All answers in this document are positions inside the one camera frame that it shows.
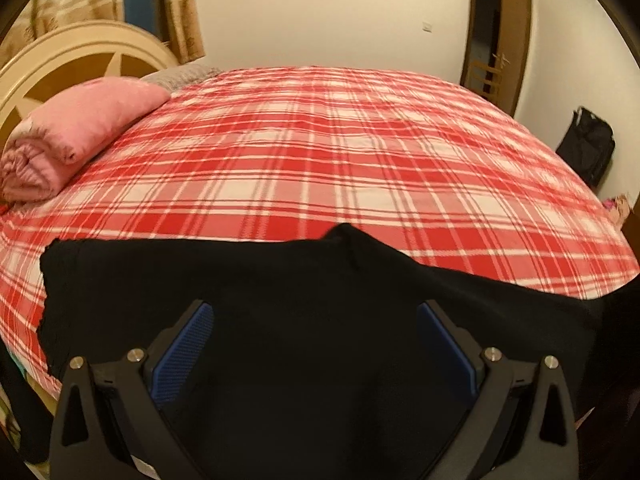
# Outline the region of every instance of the black backpack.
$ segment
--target black backpack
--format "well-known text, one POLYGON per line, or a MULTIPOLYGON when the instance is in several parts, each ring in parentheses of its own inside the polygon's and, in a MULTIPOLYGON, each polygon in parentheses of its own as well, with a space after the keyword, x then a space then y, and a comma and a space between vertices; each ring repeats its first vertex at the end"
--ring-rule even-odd
POLYGON ((615 147, 611 126, 586 108, 579 107, 556 153, 587 186, 595 188, 615 147))

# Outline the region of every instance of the bed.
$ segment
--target bed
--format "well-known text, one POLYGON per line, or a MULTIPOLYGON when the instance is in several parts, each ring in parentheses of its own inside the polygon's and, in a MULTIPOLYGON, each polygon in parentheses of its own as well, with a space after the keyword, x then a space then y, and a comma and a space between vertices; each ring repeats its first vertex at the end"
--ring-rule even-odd
MULTIPOLYGON (((44 36, 0 73, 0 96, 9 94, 0 141, 72 84, 174 64, 128 25, 86 22, 44 36)), ((52 200, 4 206, 0 335, 56 397, 36 336, 38 258, 55 238, 275 242, 320 237, 340 222, 423 264, 578 298, 639 272, 564 162, 466 89, 416 73, 249 68, 174 93, 52 200)))

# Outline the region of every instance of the pink object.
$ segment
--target pink object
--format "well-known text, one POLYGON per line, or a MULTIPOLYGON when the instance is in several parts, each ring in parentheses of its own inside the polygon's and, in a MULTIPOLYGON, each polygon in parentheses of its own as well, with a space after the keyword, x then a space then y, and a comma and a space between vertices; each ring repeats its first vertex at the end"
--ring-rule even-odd
POLYGON ((133 77, 101 77, 53 96, 7 140, 0 158, 5 200, 56 196, 95 155, 169 97, 164 88, 133 77))
POLYGON ((622 230, 626 219, 631 213, 631 204, 626 195, 618 195, 613 198, 607 198, 603 203, 604 208, 609 213, 609 219, 616 226, 618 231, 622 230))

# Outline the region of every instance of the screw head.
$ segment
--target screw head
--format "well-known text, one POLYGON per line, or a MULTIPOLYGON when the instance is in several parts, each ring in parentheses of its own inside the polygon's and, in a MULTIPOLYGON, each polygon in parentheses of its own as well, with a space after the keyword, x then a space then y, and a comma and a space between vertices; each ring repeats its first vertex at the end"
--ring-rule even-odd
POLYGON ((552 370, 555 370, 556 368, 558 368, 558 365, 559 365, 558 358, 553 355, 546 356, 545 365, 547 368, 551 368, 552 370))
POLYGON ((484 357, 489 359, 492 363, 495 363, 502 359, 502 352, 500 352, 496 347, 490 346, 489 348, 484 349, 484 357))
POLYGON ((71 359, 71 361, 69 361, 69 367, 72 370, 79 370, 80 368, 82 368, 82 365, 84 365, 84 359, 80 356, 74 357, 73 359, 71 359))
POLYGON ((145 356, 145 351, 142 348, 134 348, 127 352, 127 360, 130 363, 139 363, 145 356))

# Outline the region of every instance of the beige curtain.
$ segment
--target beige curtain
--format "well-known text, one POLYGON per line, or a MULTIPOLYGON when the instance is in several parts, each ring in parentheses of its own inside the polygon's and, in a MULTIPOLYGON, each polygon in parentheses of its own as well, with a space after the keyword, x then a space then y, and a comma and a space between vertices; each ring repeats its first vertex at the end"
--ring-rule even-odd
POLYGON ((171 50, 180 63, 204 56, 196 0, 166 0, 171 50))
POLYGON ((50 30, 97 19, 123 20, 122 0, 31 0, 0 45, 0 67, 50 30))

